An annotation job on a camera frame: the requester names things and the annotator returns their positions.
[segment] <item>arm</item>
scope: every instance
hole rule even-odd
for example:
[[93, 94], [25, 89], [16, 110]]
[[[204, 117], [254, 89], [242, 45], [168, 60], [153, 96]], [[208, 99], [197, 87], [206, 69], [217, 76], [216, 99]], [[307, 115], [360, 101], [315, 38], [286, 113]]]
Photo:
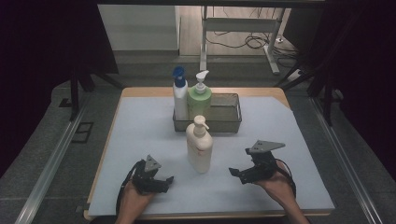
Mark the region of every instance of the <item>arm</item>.
[[[277, 165], [285, 169], [282, 162], [277, 161]], [[292, 224], [309, 224], [294, 198], [289, 180], [280, 172], [276, 172], [270, 179], [257, 181], [256, 184], [265, 189], [268, 195], [285, 209]]]
[[154, 193], [140, 195], [132, 182], [128, 181], [121, 199], [120, 212], [116, 224], [134, 223], [134, 220], [142, 214], [154, 195]]

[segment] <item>white pump bottle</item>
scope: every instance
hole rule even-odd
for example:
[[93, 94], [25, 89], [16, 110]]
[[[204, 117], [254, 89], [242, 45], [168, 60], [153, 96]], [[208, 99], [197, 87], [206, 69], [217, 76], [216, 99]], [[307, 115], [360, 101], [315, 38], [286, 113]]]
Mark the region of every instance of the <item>white pump bottle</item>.
[[198, 173], [206, 173], [210, 168], [213, 139], [206, 131], [204, 116], [196, 116], [194, 123], [187, 127], [187, 149], [189, 162]]

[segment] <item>white pump head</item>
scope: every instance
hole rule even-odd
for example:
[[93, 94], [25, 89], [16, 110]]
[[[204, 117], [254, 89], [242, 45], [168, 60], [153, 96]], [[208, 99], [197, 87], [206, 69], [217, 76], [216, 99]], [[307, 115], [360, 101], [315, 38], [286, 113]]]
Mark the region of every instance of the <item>white pump head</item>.
[[195, 116], [194, 118], [194, 133], [198, 135], [202, 135], [206, 133], [206, 129], [209, 129], [207, 125], [205, 124], [205, 117], [202, 115]]
[[204, 84], [204, 80], [206, 75], [209, 73], [209, 71], [205, 70], [196, 75], [198, 79], [198, 83], [195, 85], [195, 92], [198, 94], [203, 94], [206, 91], [206, 85]]

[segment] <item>blue cap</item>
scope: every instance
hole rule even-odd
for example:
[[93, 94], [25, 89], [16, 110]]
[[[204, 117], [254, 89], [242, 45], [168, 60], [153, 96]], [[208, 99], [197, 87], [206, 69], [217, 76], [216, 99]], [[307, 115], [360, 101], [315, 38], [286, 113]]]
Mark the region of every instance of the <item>blue cap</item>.
[[174, 69], [173, 77], [175, 78], [176, 87], [184, 87], [186, 85], [186, 78], [184, 78], [184, 68], [178, 66]]

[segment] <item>pump dispenser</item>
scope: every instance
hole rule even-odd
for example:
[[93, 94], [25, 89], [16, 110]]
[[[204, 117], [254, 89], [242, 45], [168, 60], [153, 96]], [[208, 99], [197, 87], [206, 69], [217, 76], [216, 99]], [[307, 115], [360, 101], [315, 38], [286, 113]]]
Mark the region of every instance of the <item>pump dispenser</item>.
[[174, 69], [173, 94], [175, 99], [175, 119], [189, 120], [189, 109], [187, 106], [188, 83], [184, 78], [184, 68], [178, 66]]
[[186, 130], [189, 162], [201, 174], [209, 170], [212, 157], [213, 139], [206, 129], [209, 127], [205, 124], [205, 117], [199, 115]]
[[189, 95], [187, 97], [187, 104], [189, 106], [190, 119], [194, 119], [195, 116], [205, 115], [205, 111], [210, 107], [210, 101], [212, 98], [212, 90], [205, 84], [205, 77], [209, 71], [203, 71], [196, 75], [198, 83], [189, 89]]

